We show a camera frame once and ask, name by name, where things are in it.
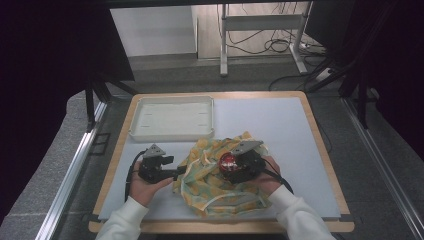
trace metal rail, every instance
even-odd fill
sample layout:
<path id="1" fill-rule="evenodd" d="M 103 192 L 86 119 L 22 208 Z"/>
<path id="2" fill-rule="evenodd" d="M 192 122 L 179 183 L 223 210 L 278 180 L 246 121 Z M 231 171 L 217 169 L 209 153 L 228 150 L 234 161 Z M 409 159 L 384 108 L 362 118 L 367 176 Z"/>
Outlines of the metal rail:
<path id="1" fill-rule="evenodd" d="M 106 107 L 106 103 L 99 103 L 95 112 L 96 122 L 99 122 L 102 119 Z M 91 130 L 91 132 L 85 133 L 82 137 L 80 145 L 78 146 L 74 158 L 72 159 L 71 165 L 68 168 L 65 178 L 63 179 L 63 182 L 59 187 L 56 197 L 54 198 L 53 203 L 50 206 L 46 218 L 44 219 L 44 222 L 41 225 L 40 230 L 35 239 L 50 239 L 54 231 L 56 230 L 57 224 L 59 222 L 60 217 L 62 216 L 62 212 L 68 201 L 69 195 L 72 192 L 72 189 L 78 178 L 81 168 L 85 162 L 85 159 L 87 158 L 91 144 L 98 130 L 98 125 L 99 124 L 96 124 L 95 127 Z"/>
<path id="2" fill-rule="evenodd" d="M 346 107 L 346 110 L 348 111 L 348 114 L 356 130 L 358 131 L 363 143 L 365 144 L 365 147 L 373 159 L 375 166 L 380 172 L 384 183 L 386 184 L 387 188 L 392 194 L 393 199 L 404 216 L 406 223 L 414 234 L 415 239 L 424 240 L 424 225 L 417 209 L 414 207 L 405 191 L 403 191 L 402 186 L 399 184 L 396 176 L 393 174 L 390 166 L 387 164 L 384 155 L 381 153 L 380 149 L 375 143 L 371 133 L 367 129 L 364 129 L 362 124 L 359 122 L 358 118 L 356 117 L 356 109 L 352 102 L 342 98 L 342 103 Z"/>

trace wooden frame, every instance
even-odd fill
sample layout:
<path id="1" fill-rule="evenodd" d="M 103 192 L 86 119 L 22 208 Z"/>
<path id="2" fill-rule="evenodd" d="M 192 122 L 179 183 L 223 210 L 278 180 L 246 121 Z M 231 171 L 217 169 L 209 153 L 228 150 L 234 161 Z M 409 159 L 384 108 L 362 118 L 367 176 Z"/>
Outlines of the wooden frame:
<path id="1" fill-rule="evenodd" d="M 298 97 L 301 100 L 303 110 L 305 111 L 306 117 L 311 127 L 312 134 L 318 147 L 324 168 L 327 172 L 328 178 L 332 190 L 335 194 L 337 204 L 340 209 L 342 218 L 339 220 L 328 220 L 325 221 L 331 232 L 351 232 L 353 231 L 355 224 L 350 218 L 350 211 L 344 198 L 343 192 L 337 180 L 336 173 L 334 172 L 318 126 L 315 122 L 311 107 L 309 106 L 306 95 L 299 91 L 281 91 L 281 92 L 208 92 L 208 93 L 166 93 L 166 94 L 138 94 L 135 95 L 131 101 L 128 109 L 124 124 L 122 126 L 118 142 L 115 147 L 115 151 L 112 155 L 111 162 L 109 164 L 108 171 L 106 173 L 105 180 L 100 190 L 99 197 L 97 199 L 93 215 L 98 215 L 102 209 L 103 203 L 106 199 L 110 185 L 113 181 L 116 168 L 121 158 L 122 150 L 127 138 L 128 130 L 131 125 L 131 121 L 134 116 L 134 111 L 137 106 L 137 101 L 141 97 L 163 97 L 163 96 L 192 96 L 192 95 L 208 95 L 215 99 L 223 98 L 290 98 Z M 103 223 L 90 222 L 89 230 L 91 232 L 98 232 Z M 240 221 L 240 222 L 225 222 L 225 221 L 143 221 L 141 223 L 141 229 L 144 233 L 156 233 L 156 234 L 169 234 L 169 233 L 281 233 L 284 232 L 284 228 L 275 221 Z"/>

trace white board surface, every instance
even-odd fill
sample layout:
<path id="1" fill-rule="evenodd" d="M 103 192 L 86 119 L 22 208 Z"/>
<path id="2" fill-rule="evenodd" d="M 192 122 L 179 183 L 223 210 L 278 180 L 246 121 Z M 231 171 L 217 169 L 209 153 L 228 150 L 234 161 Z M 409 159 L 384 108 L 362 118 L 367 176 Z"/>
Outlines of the white board surface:
<path id="1" fill-rule="evenodd" d="M 214 138 L 233 138 L 244 131 L 250 132 L 255 139 L 264 141 L 296 196 L 303 197 L 323 218 L 340 217 L 340 210 L 299 98 L 214 99 L 214 104 Z M 128 169 L 134 157 L 151 144 L 137 143 L 127 136 L 115 177 L 99 215 L 100 220 L 108 219 L 112 211 L 122 206 Z M 175 169 L 187 157 L 194 144 L 158 143 L 167 156 L 174 156 L 174 163 L 163 168 Z M 172 192 L 172 186 L 156 193 L 148 207 L 150 211 L 145 220 L 199 219 L 182 197 Z M 231 219 L 275 219 L 275 212 L 270 207 Z"/>

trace white tray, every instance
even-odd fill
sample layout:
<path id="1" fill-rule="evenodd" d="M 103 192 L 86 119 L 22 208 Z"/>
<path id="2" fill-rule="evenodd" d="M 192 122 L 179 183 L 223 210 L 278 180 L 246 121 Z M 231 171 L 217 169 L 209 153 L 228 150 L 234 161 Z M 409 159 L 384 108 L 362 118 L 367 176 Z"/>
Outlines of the white tray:
<path id="1" fill-rule="evenodd" d="M 137 142 L 197 141 L 213 134 L 210 96 L 141 98 L 129 130 Z"/>

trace crumpled cloth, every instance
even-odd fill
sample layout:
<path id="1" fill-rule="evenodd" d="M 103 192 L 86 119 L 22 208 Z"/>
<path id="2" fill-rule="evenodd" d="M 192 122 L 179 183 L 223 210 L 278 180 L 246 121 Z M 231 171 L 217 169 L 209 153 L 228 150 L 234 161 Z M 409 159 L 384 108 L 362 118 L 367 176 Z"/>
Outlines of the crumpled cloth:
<path id="1" fill-rule="evenodd" d="M 233 217 L 268 208 L 268 196 L 249 183 L 231 184 L 219 171 L 221 156 L 242 140 L 254 140 L 248 132 L 233 139 L 199 139 L 179 166 L 187 166 L 173 184 L 173 191 L 201 217 Z M 267 155 L 263 146 L 254 150 Z"/>

